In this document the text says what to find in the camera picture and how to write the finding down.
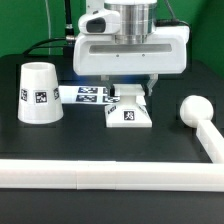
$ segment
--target green wall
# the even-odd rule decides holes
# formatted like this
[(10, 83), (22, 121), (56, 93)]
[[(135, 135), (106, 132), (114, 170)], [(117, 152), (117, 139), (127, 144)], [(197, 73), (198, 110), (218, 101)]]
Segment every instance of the green wall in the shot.
[[(224, 76), (223, 0), (170, 0), (177, 17), (191, 24), (193, 58), (202, 60)], [(71, 0), (75, 33), (78, 18), (85, 13), (84, 0)], [(52, 36), (64, 36), (64, 1), (49, 0)], [(44, 0), (0, 0), (0, 56), (22, 53), (38, 41), (48, 38)], [(158, 0), (158, 18), (170, 15), (163, 0)]]

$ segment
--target black cable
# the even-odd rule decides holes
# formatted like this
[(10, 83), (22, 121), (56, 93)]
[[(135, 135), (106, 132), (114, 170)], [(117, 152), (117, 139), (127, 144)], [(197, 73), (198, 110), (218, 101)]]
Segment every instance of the black cable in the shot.
[(30, 48), (28, 48), (27, 50), (25, 50), (23, 52), (23, 55), (27, 56), (32, 50), (37, 49), (37, 48), (54, 48), (54, 46), (41, 46), (43, 44), (47, 44), (47, 43), (52, 43), (52, 42), (56, 42), (56, 41), (65, 41), (65, 37), (57, 37), (57, 38), (51, 38), (51, 39), (47, 39), (47, 40), (43, 40), (40, 41), (36, 44), (34, 44), (33, 46), (31, 46)]
[(185, 22), (185, 21), (181, 21), (179, 19), (176, 18), (176, 15), (173, 11), (172, 6), (169, 3), (169, 0), (164, 0), (166, 7), (168, 9), (168, 11), (170, 12), (171, 15), (171, 19), (159, 19), (156, 21), (156, 26), (157, 27), (163, 27), (163, 26), (179, 26), (179, 25), (184, 25), (184, 26), (188, 26), (191, 32), (191, 27), (190, 25)]
[(166, 4), (166, 7), (167, 7), (168, 11), (170, 12), (170, 15), (171, 15), (172, 19), (176, 19), (177, 17), (175, 15), (174, 11), (173, 11), (172, 6), (169, 3), (169, 0), (164, 0), (164, 2)]
[(159, 19), (156, 21), (156, 26), (161, 27), (161, 26), (179, 26), (179, 25), (185, 25), (188, 26), (190, 29), (190, 25), (185, 22), (181, 21), (179, 19)]
[(65, 4), (65, 23), (66, 23), (65, 36), (74, 35), (70, 0), (64, 0), (64, 4)]

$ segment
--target white cup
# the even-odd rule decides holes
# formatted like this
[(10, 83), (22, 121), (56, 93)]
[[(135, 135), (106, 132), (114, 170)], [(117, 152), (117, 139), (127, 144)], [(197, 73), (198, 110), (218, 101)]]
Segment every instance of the white cup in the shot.
[(32, 62), (21, 67), (19, 120), (47, 124), (63, 117), (55, 66)]

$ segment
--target cable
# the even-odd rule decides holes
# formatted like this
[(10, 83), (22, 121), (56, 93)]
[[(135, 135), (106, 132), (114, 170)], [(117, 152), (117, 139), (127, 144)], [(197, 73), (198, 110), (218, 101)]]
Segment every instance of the cable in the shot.
[(159, 20), (156, 21), (156, 26), (157, 27), (163, 27), (163, 26), (184, 25), (184, 26), (188, 26), (189, 29), (190, 29), (190, 32), (191, 32), (191, 27), (187, 22), (177, 19), (176, 15), (173, 11), (173, 8), (169, 3), (169, 0), (164, 0), (164, 2), (165, 2), (165, 5), (166, 5), (168, 11), (170, 12), (170, 15), (171, 15), (172, 18), (171, 19), (159, 19)]
[(65, 5), (65, 35), (73, 35), (74, 36), (74, 29), (72, 25), (72, 13), (71, 13), (71, 3), (70, 0), (64, 0)]
[(66, 40), (65, 37), (58, 37), (58, 38), (51, 38), (51, 39), (40, 41), (40, 42), (34, 44), (33, 46), (31, 46), (30, 48), (28, 48), (27, 50), (25, 50), (23, 52), (23, 55), (28, 56), (32, 50), (37, 49), (37, 48), (54, 48), (54, 46), (40, 46), (40, 45), (57, 42), (57, 41), (65, 41), (65, 40)]
[(46, 4), (46, 12), (47, 12), (47, 22), (48, 22), (48, 38), (51, 39), (51, 16), (50, 16), (50, 10), (49, 10), (49, 2), (48, 0), (45, 0)]
[(169, 3), (169, 0), (164, 0), (164, 2), (166, 4), (166, 7), (167, 7), (168, 11), (170, 12), (170, 15), (171, 15), (172, 19), (176, 19), (177, 17), (175, 15), (174, 11), (173, 11), (172, 6)]

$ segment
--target black tabletop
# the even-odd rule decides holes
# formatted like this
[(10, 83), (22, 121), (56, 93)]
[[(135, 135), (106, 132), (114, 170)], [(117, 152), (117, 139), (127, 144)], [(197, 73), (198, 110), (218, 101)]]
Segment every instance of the black tabletop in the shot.
[[(106, 128), (103, 105), (64, 104), (64, 117), (48, 125), (17, 119), (21, 64), (55, 64), (59, 85), (145, 83), (146, 76), (79, 77), (62, 56), (0, 59), (0, 159), (166, 161), (210, 163), (183, 124), (189, 95), (208, 98), (213, 123), (224, 134), (224, 79), (194, 61), (181, 75), (161, 75), (145, 97), (152, 128)], [(222, 223), (223, 193), (0, 189), (0, 223)]]

